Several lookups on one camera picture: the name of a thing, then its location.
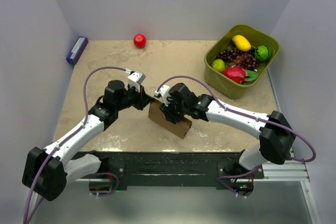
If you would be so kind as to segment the brown cardboard box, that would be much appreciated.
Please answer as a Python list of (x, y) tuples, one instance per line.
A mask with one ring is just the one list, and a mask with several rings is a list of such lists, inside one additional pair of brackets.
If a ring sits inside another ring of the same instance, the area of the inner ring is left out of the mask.
[(153, 99), (149, 106), (149, 119), (170, 133), (184, 139), (193, 125), (192, 121), (187, 118), (183, 118), (182, 121), (176, 124), (167, 121), (164, 113), (160, 110), (161, 105), (162, 102), (157, 99)]

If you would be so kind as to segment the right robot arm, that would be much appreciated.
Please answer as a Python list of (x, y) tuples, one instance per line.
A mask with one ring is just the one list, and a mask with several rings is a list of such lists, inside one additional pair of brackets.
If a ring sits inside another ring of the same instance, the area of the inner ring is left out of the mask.
[(258, 139), (259, 144), (243, 150), (233, 164), (234, 173), (239, 178), (246, 178), (255, 167), (266, 162), (282, 165), (295, 140), (287, 120), (278, 111), (268, 115), (240, 109), (216, 100), (212, 95), (197, 96), (184, 83), (173, 87), (163, 85), (154, 96), (163, 100), (160, 110), (173, 124), (187, 115), (196, 120), (231, 126)]

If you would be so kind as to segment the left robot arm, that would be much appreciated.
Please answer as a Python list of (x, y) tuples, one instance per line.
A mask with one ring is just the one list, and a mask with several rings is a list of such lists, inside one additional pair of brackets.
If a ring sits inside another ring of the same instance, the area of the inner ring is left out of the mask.
[(34, 147), (26, 159), (22, 183), (48, 201), (55, 200), (67, 185), (77, 179), (108, 174), (106, 158), (97, 152), (74, 159), (77, 152), (97, 135), (104, 132), (118, 119), (118, 113), (134, 107), (143, 110), (152, 97), (143, 86), (125, 86), (120, 80), (112, 80), (83, 120), (66, 135), (47, 147)]

